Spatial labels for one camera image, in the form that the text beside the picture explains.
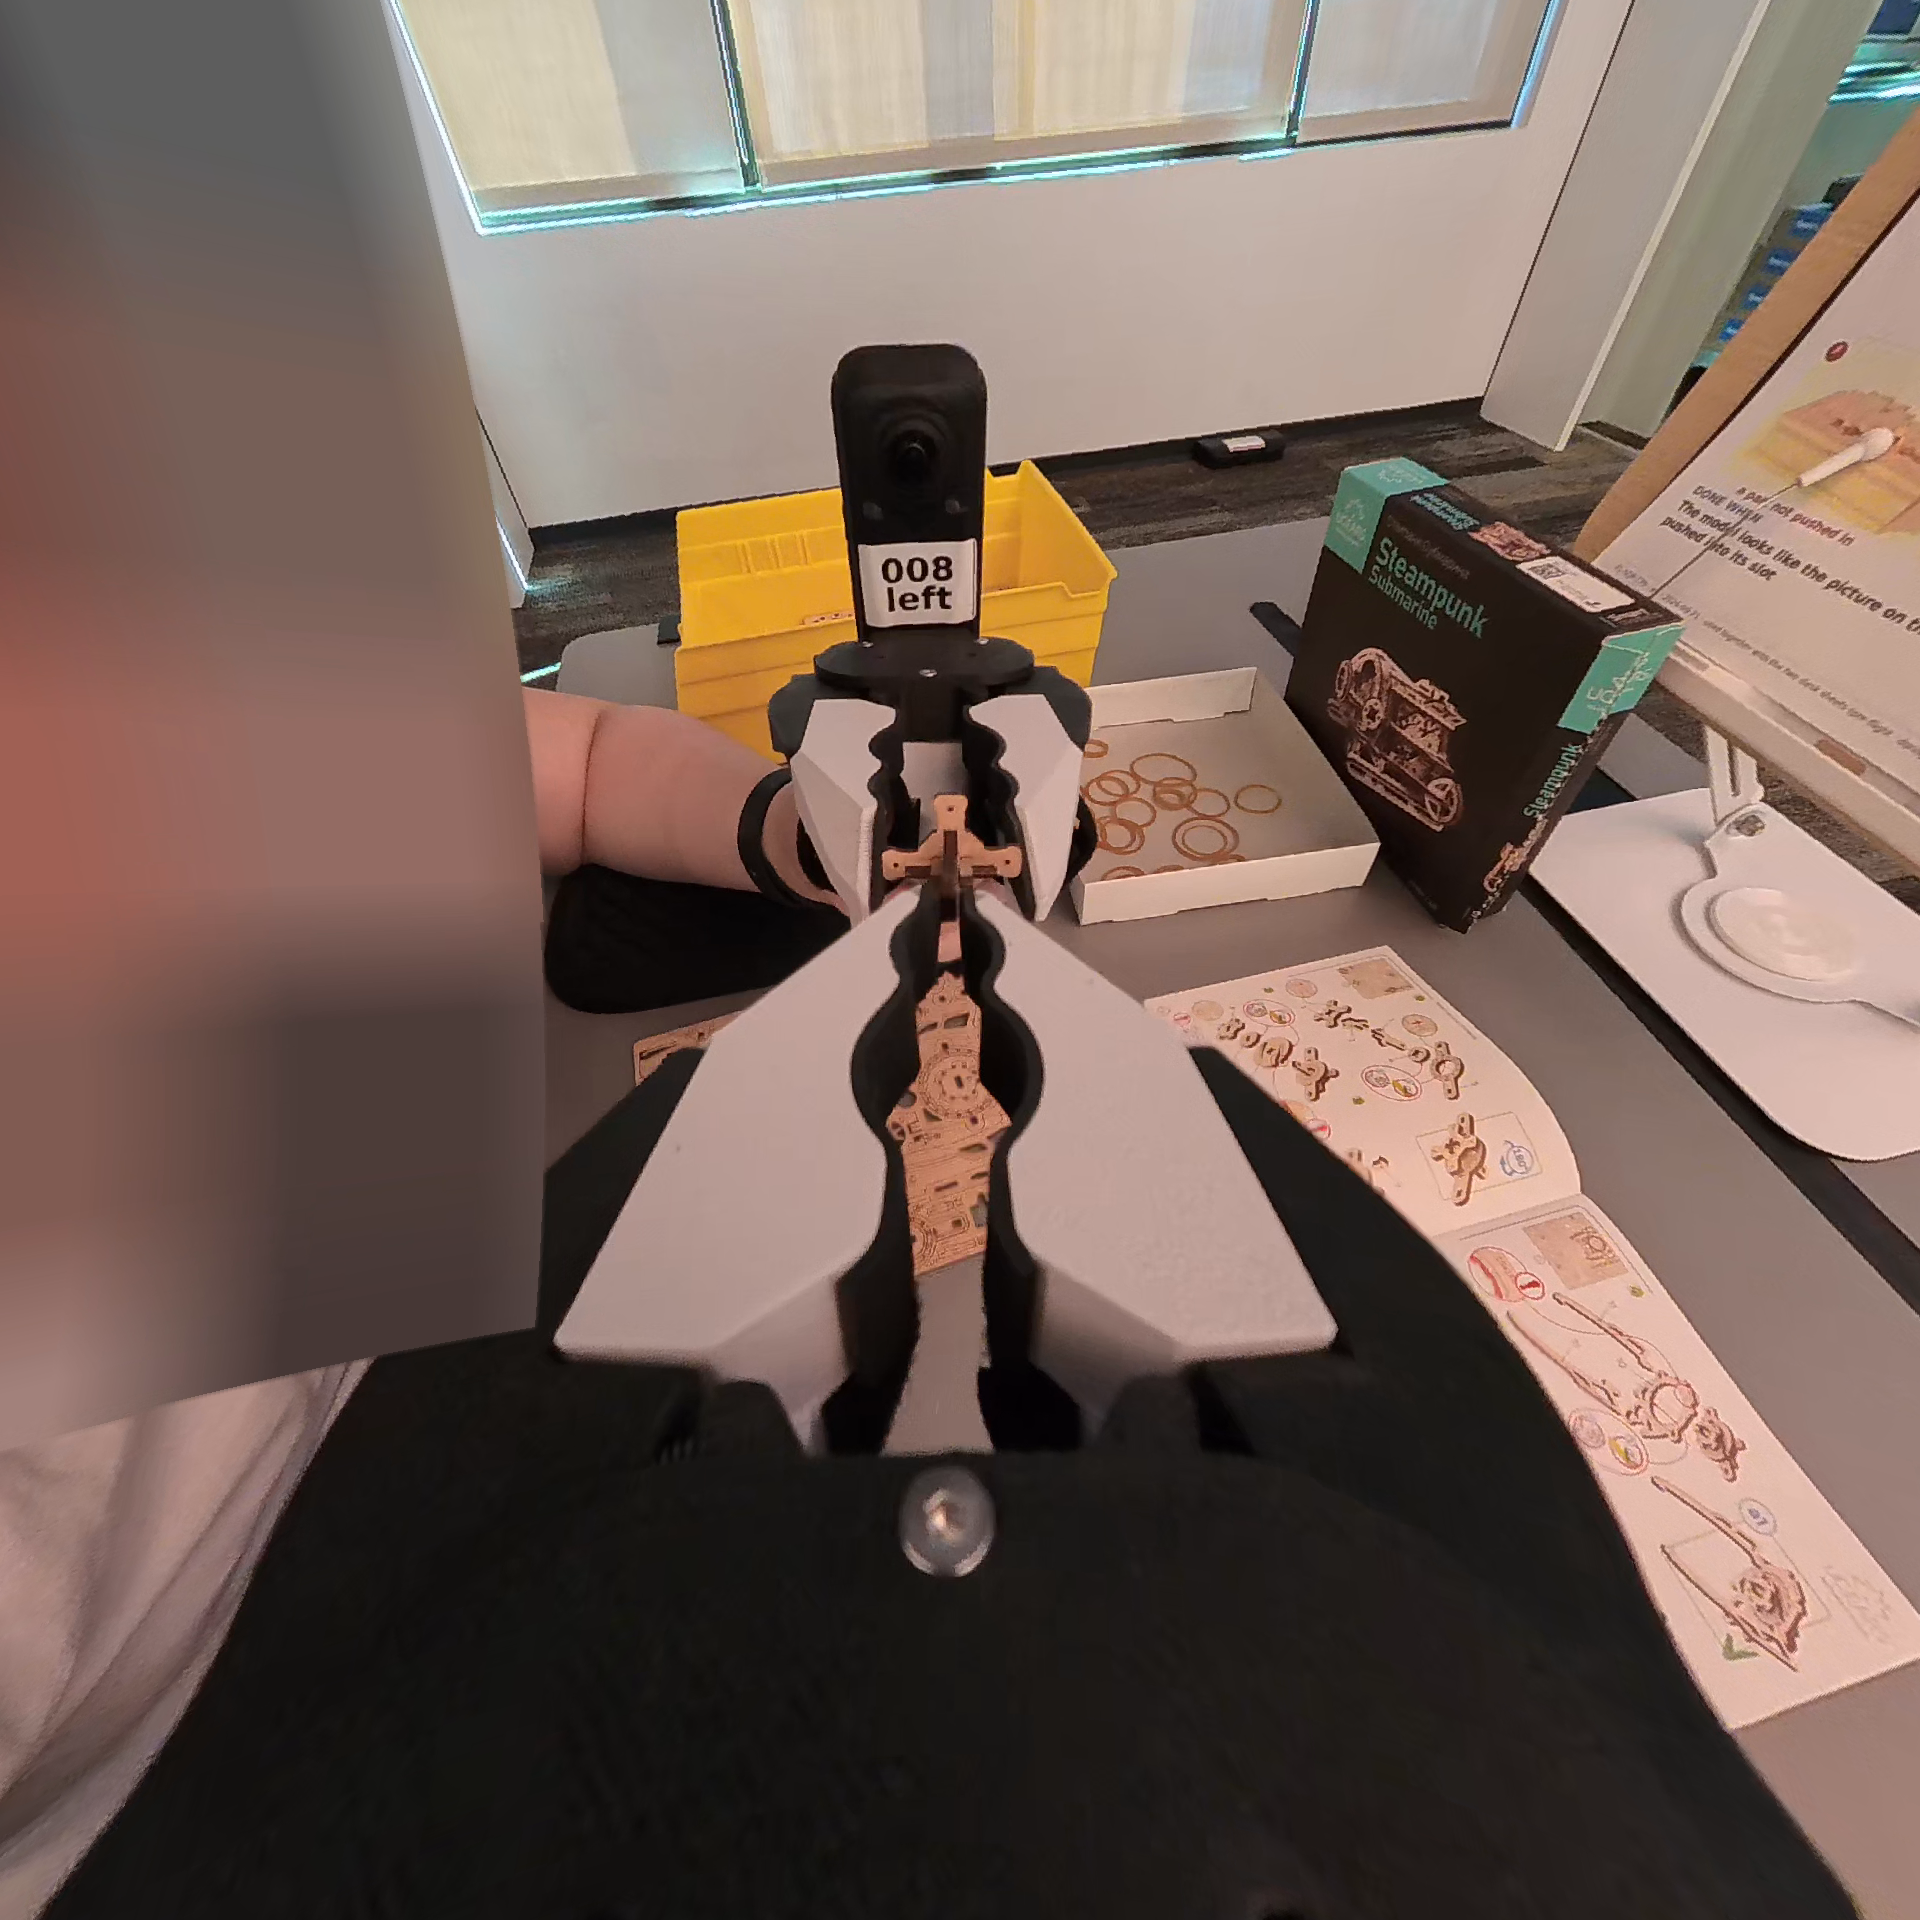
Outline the illustrated instruction booklet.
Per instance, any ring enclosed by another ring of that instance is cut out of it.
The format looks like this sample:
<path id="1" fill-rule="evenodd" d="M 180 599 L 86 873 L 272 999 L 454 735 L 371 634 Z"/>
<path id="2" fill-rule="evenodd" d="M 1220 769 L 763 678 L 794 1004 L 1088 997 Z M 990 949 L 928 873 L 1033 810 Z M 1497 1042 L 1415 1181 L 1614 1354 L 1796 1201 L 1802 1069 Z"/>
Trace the illustrated instruction booklet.
<path id="1" fill-rule="evenodd" d="M 1727 1725 L 1916 1662 L 1910 1598 L 1579 1188 L 1537 1085 L 1408 962 L 1378 945 L 1145 1008 L 1233 1055 L 1476 1292 Z"/>

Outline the window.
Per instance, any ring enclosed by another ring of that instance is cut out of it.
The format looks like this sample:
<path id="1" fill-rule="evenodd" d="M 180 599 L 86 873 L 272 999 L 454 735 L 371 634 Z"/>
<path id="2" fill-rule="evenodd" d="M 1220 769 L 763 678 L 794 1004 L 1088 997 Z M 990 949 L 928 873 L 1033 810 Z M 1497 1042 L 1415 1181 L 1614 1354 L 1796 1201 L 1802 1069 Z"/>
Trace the window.
<path id="1" fill-rule="evenodd" d="M 1508 126 L 1547 2 L 400 2 L 478 231 Z"/>

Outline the black wrist rest pad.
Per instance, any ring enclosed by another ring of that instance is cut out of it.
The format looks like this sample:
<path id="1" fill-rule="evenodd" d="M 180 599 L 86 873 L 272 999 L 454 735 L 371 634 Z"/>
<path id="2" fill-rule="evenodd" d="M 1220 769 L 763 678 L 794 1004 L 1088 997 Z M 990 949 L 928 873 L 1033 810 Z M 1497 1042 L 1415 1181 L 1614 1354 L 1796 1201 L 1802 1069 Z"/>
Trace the black wrist rest pad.
<path id="1" fill-rule="evenodd" d="M 848 929 L 827 905 L 583 866 L 546 911 L 544 977 L 585 1015 L 763 991 Z"/>

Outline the yellow plastic bin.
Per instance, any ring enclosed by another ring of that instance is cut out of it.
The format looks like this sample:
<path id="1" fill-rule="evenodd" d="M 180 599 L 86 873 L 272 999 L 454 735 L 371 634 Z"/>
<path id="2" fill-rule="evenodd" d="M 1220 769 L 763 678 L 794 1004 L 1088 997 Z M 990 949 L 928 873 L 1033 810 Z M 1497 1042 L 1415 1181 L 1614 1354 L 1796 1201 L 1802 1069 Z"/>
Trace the yellow plastic bin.
<path id="1" fill-rule="evenodd" d="M 774 758 L 770 696 L 856 634 L 841 495 L 683 510 L 678 537 L 678 706 Z M 983 630 L 1090 682 L 1116 569 L 1035 464 L 988 478 L 983 548 Z"/>

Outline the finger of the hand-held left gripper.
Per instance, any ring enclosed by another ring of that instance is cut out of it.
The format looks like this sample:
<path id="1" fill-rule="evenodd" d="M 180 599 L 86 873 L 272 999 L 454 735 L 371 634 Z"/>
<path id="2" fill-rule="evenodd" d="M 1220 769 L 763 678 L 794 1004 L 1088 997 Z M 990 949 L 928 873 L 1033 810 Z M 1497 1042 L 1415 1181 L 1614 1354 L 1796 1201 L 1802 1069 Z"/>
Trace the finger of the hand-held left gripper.
<path id="1" fill-rule="evenodd" d="M 988 847 L 1023 850 L 1012 879 L 1030 920 L 1044 920 L 1074 858 L 1088 693 L 1008 690 L 968 709 L 968 826 Z"/>
<path id="2" fill-rule="evenodd" d="M 809 842 L 852 920 L 864 920 L 890 889 L 881 857 L 896 830 L 922 820 L 903 781 L 896 720 L 892 706 L 824 694 L 788 754 Z"/>

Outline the white cardboard tray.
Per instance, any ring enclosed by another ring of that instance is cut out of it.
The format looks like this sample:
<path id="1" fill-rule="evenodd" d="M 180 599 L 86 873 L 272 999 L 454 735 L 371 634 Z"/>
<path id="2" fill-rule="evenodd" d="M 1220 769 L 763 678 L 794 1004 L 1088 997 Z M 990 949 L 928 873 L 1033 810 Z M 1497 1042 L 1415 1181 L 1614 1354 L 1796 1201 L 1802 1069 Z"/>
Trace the white cardboard tray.
<path id="1" fill-rule="evenodd" d="M 1316 896 L 1368 879 L 1376 830 L 1262 669 L 1095 686 L 1090 702 L 1090 738 L 1119 735 L 1136 752 L 1179 752 L 1215 776 L 1274 783 L 1284 809 L 1270 853 L 1235 866 L 1136 879 L 1088 879 L 1086 866 L 1072 879 L 1084 925 Z"/>

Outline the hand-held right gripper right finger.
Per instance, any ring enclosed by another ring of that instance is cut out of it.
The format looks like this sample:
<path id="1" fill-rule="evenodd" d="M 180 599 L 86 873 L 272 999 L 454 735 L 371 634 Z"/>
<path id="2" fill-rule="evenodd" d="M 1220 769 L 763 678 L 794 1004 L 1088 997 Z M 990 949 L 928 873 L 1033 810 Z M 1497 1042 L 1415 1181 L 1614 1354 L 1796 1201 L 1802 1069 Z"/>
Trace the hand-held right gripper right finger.
<path id="1" fill-rule="evenodd" d="M 996 1448 L 1070 1448 L 1142 1376 L 1319 1352 L 1337 1321 L 1171 1024 L 1011 905 L 966 905 L 980 1078 L 1008 1114 L 983 1256 Z"/>

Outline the laser-cut plywood parts sheet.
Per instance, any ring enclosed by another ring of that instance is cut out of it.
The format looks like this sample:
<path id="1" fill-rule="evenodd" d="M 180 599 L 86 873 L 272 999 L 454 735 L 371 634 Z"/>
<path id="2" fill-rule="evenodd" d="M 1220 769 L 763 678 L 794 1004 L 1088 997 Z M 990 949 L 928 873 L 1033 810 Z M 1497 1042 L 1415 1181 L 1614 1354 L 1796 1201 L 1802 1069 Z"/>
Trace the laser-cut plywood parts sheet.
<path id="1" fill-rule="evenodd" d="M 811 1036 L 817 1015 L 811 1004 L 803 1004 L 665 1028 L 636 1039 L 634 1081 L 644 1082 L 673 1055 L 720 1042 L 728 1028 L 742 1025 L 744 1042 L 728 1042 L 722 1052 L 753 1061 L 756 1085 L 780 1088 L 791 1065 L 819 1065 L 825 1058 L 825 1045 Z M 884 1128 L 903 1157 L 905 1221 L 915 1272 L 923 1280 L 983 1253 L 992 1157 L 1008 1114 L 980 1078 L 980 1015 L 960 973 L 943 972 L 932 977 L 912 1025 L 919 1061 Z"/>

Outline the person's left forearm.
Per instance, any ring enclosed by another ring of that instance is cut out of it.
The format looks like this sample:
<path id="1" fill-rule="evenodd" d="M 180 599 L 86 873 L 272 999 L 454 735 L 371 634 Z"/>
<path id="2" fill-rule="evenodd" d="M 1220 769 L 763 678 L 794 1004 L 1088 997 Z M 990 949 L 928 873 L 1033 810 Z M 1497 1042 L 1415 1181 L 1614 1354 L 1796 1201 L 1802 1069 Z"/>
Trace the person's left forearm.
<path id="1" fill-rule="evenodd" d="M 753 889 L 736 823 L 774 762 L 702 720 L 644 704 L 522 693 L 544 874 L 604 866 Z"/>

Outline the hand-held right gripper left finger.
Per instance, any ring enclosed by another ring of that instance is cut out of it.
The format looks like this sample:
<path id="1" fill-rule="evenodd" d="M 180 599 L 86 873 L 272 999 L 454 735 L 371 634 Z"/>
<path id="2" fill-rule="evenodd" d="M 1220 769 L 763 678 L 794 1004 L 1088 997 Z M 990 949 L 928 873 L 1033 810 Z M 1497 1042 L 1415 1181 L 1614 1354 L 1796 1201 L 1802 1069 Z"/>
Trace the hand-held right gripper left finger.
<path id="1" fill-rule="evenodd" d="M 809 1444 L 882 1448 L 922 1330 L 887 1124 L 937 972 L 940 896 L 903 886 L 710 1042 L 560 1321 L 566 1354 L 767 1383 Z"/>

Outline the printed instruction sheet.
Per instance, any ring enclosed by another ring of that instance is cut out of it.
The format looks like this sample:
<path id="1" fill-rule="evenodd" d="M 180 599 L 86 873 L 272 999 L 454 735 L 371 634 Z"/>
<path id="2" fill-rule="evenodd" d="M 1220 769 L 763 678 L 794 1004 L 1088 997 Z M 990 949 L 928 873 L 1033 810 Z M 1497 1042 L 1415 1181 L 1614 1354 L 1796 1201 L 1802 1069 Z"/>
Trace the printed instruction sheet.
<path id="1" fill-rule="evenodd" d="M 1919 209 L 1601 553 L 1687 657 L 1916 809 Z"/>

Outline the cross-shaped wooden model part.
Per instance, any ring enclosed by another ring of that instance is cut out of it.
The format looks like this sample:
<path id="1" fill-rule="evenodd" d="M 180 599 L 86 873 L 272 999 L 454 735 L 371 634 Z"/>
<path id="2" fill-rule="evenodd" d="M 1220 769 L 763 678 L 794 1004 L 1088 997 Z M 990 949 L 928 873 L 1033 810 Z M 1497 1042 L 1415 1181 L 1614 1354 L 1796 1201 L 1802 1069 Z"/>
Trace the cross-shaped wooden model part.
<path id="1" fill-rule="evenodd" d="M 983 879 L 1015 879 L 1025 870 L 1019 847 L 988 847 L 970 830 L 970 799 L 960 792 L 932 802 L 932 831 L 915 850 L 881 853 L 881 878 L 932 879 L 943 896 L 959 896 Z"/>

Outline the black model kit box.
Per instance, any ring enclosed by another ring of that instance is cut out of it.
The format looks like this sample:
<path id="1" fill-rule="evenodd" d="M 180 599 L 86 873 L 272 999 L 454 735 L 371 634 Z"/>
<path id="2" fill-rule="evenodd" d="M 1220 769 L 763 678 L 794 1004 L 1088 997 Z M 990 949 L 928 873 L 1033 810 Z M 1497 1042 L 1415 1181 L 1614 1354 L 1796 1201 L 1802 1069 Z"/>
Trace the black model kit box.
<path id="1" fill-rule="evenodd" d="M 1288 706 L 1444 927 L 1494 916 L 1686 618 L 1411 458 L 1339 476 Z"/>

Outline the white flat board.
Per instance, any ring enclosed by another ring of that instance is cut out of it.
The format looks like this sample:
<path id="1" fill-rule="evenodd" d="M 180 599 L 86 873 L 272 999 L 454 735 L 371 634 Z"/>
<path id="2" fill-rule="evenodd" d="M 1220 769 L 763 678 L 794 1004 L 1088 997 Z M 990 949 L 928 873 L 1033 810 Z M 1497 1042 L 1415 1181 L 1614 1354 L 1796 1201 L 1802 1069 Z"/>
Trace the white flat board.
<path id="1" fill-rule="evenodd" d="M 1680 905 L 1708 878 L 1711 792 L 1584 809 L 1535 878 L 1767 1118 L 1847 1160 L 1919 1148 L 1919 1038 L 1858 1004 L 1811 1004 L 1724 973 Z"/>

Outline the white document stand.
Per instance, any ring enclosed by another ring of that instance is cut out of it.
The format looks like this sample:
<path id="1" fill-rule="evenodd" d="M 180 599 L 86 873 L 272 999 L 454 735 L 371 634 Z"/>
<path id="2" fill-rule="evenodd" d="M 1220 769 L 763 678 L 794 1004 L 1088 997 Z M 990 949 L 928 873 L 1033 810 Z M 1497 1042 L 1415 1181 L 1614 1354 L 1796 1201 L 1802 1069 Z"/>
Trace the white document stand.
<path id="1" fill-rule="evenodd" d="M 1724 973 L 1811 1004 L 1858 1004 L 1916 1025 L 1916 914 L 1767 804 L 1755 752 L 1780 756 L 1863 838 L 1916 861 L 1916 752 L 1905 727 L 1788 669 L 1755 682 L 1755 656 L 1715 661 L 1686 637 L 1668 665 L 1704 725 L 1712 826 L 1708 878 L 1680 914 Z"/>

